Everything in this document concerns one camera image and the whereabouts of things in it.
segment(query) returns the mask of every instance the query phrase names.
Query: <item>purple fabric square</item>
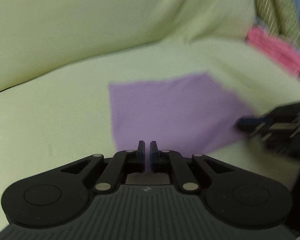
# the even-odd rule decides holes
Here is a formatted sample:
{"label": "purple fabric square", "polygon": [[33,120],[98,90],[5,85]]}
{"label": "purple fabric square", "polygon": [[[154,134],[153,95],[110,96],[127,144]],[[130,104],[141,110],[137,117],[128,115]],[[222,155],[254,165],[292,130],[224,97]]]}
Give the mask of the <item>purple fabric square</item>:
{"label": "purple fabric square", "polygon": [[185,157],[207,154],[242,138],[233,125],[251,110],[207,74],[169,81],[110,84],[112,132],[118,151],[157,141]]}

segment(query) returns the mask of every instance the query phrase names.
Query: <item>ribbed surface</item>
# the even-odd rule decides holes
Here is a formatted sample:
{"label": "ribbed surface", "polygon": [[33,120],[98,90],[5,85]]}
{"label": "ribbed surface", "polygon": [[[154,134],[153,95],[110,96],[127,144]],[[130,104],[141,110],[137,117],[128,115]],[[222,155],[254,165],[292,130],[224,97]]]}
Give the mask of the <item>ribbed surface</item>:
{"label": "ribbed surface", "polygon": [[213,217],[197,196],[174,186],[121,185],[112,195],[95,197],[72,222],[35,230],[16,225],[0,240],[293,240],[285,227],[245,230]]}

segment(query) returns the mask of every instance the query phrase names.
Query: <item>folded pink towel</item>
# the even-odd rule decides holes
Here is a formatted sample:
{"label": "folded pink towel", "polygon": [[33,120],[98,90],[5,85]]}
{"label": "folded pink towel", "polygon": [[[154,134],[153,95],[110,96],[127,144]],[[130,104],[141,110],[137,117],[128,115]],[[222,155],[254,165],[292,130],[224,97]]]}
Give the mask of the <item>folded pink towel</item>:
{"label": "folded pink towel", "polygon": [[291,75],[300,76],[300,53],[285,41],[268,35],[260,27],[252,27],[247,42],[275,59]]}

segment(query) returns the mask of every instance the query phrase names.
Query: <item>metal rivet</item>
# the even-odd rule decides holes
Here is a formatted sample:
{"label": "metal rivet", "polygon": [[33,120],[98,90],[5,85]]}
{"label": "metal rivet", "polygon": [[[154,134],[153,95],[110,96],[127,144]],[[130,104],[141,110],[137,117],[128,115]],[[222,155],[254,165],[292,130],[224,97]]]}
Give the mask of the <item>metal rivet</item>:
{"label": "metal rivet", "polygon": [[187,182],[182,185],[183,189],[187,191],[193,191],[199,188],[199,185],[193,182]]}
{"label": "metal rivet", "polygon": [[96,190],[100,190],[100,191],[106,191],[111,189],[111,185],[109,183],[106,182],[101,182],[95,185]]}

